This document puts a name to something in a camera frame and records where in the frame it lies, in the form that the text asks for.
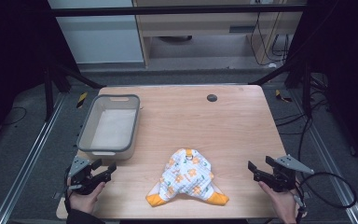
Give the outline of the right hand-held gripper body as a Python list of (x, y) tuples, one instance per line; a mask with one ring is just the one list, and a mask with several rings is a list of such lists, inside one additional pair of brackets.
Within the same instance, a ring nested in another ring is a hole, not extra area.
[(266, 183), (276, 192), (283, 192), (294, 189), (296, 187), (296, 173), (305, 173), (313, 175), (314, 171), (298, 161), (291, 155), (285, 155), (274, 159), (278, 163), (278, 167), (273, 169), (272, 174), (263, 173), (261, 181)]

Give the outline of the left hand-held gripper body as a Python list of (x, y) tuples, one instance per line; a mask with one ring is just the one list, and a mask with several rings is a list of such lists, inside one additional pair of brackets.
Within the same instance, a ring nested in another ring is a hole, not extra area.
[(70, 184), (67, 189), (70, 189), (81, 195), (88, 195), (103, 182), (103, 173), (92, 175), (93, 171), (90, 167), (92, 162), (88, 159), (75, 156), (72, 164), (67, 171), (67, 177), (70, 179)]

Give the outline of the white basket grey rim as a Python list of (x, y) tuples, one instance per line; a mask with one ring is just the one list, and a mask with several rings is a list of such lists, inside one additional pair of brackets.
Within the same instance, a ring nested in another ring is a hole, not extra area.
[(128, 160), (134, 153), (139, 112), (135, 94), (98, 95), (78, 136), (78, 148), (93, 159)]

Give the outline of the floral baby pants orange cuffs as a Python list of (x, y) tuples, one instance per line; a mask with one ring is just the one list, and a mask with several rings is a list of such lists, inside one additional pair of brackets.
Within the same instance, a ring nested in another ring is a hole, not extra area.
[(178, 194), (213, 205), (225, 205), (229, 198), (214, 183), (212, 165), (196, 149), (180, 148), (166, 163), (157, 184), (145, 196), (153, 206), (160, 206)]

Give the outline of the person's left hand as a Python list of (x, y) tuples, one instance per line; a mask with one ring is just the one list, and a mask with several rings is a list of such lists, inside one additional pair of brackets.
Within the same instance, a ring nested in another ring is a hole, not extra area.
[(104, 187), (105, 183), (101, 182), (93, 192), (88, 195), (81, 195), (68, 189), (67, 194), (71, 209), (92, 215), (98, 201), (98, 196), (102, 193)]

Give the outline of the person's right hand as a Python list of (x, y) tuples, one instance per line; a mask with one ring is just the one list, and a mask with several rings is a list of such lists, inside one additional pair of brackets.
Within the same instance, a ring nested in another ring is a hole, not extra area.
[(276, 192), (262, 181), (259, 181), (258, 185), (269, 196), (274, 212), (283, 224), (299, 224), (298, 204), (295, 200), (298, 193), (295, 189)]

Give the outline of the yellow black tape piece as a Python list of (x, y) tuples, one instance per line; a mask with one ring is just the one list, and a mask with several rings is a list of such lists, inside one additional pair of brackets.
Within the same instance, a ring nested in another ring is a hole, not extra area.
[(292, 98), (291, 97), (284, 97), (280, 90), (275, 91), (275, 97), (277, 99), (279, 99), (279, 100), (282, 100), (282, 101), (286, 102), (286, 103), (292, 102)]
[(76, 104), (76, 108), (81, 108), (82, 105), (84, 104), (86, 98), (87, 98), (87, 95), (88, 93), (85, 91), (85, 92), (82, 92), (79, 96), (79, 99), (77, 101), (77, 104)]

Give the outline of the black metal stand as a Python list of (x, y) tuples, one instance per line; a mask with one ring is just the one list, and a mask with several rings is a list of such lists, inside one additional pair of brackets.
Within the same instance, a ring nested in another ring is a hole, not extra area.
[(287, 88), (292, 89), (297, 87), (298, 84), (301, 84), (302, 108), (306, 116), (310, 118), (310, 63), (307, 59), (301, 59), (300, 57), (288, 59), (284, 65), (270, 72), (266, 76), (250, 82), (250, 85), (262, 86), (282, 73), (288, 74), (286, 80), (284, 81), (284, 85)]
[(53, 63), (44, 68), (44, 86), (45, 86), (45, 99), (46, 99), (46, 118), (45, 121), (50, 120), (54, 112), (53, 101), (53, 85), (56, 85), (59, 92), (68, 92), (71, 90), (71, 85), (67, 80), (67, 76), (73, 77), (76, 80), (86, 84), (93, 89), (103, 88), (102, 84), (98, 84), (84, 76), (79, 72), (70, 69), (59, 63)]

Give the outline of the white cabinet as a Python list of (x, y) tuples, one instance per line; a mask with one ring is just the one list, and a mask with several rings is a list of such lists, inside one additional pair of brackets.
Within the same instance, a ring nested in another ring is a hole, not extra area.
[[(48, 0), (52, 9), (132, 7), (131, 0)], [(78, 64), (142, 63), (144, 56), (135, 17), (58, 17)]]

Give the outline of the black curtain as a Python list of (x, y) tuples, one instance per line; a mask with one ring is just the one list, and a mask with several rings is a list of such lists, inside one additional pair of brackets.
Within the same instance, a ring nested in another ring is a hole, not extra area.
[(14, 98), (44, 82), (55, 64), (77, 71), (74, 56), (48, 0), (0, 0), (0, 125)]
[(327, 97), (358, 152), (358, 0), (306, 0), (291, 57), (306, 50), (311, 69), (327, 76)]

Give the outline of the wooden desk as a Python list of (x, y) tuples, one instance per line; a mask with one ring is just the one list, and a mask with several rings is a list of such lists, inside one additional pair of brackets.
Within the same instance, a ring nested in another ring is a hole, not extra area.
[[(306, 0), (131, 0), (136, 7), (290, 5)], [(270, 60), (268, 53), (278, 35), (292, 35), (300, 12), (254, 12), (222, 14), (138, 15), (140, 37), (185, 35), (247, 35), (258, 63)]]

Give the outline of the black horizontal bar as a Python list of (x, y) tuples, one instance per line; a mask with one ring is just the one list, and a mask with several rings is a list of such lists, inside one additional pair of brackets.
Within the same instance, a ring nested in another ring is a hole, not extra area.
[(216, 5), (216, 6), (171, 6), (171, 7), (100, 7), (61, 8), (47, 13), (54, 17), (83, 16), (127, 16), (127, 15), (170, 15), (170, 14), (211, 14), (211, 13), (254, 13), (254, 12), (299, 12), (307, 4), (290, 5)]

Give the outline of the aluminium floor rail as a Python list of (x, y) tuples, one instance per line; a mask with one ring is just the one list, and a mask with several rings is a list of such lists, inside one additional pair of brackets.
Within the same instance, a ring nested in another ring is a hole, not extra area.
[[(313, 123), (309, 124), (309, 132), (310, 139), (312, 140), (315, 151), (318, 154), (325, 171), (334, 175), (343, 176), (333, 157), (329, 153), (324, 140), (317, 130), (317, 127)], [(337, 180), (335, 177), (331, 177), (331, 182), (338, 198), (343, 205), (349, 205), (350, 202), (354, 202), (352, 207), (346, 209), (346, 213), (352, 224), (358, 224), (358, 202), (355, 201), (355, 197), (351, 192), (350, 185)]]
[(7, 224), (10, 215), (21, 196), (25, 184), (27, 183), (31, 172), (37, 162), (37, 159), (46, 144), (49, 134), (62, 110), (62, 104), (66, 98), (66, 93), (59, 93), (56, 102), (53, 105), (53, 111), (50, 117), (43, 123), (38, 136), (34, 140), (34, 143), (22, 164), (7, 196), (0, 205), (0, 224)]

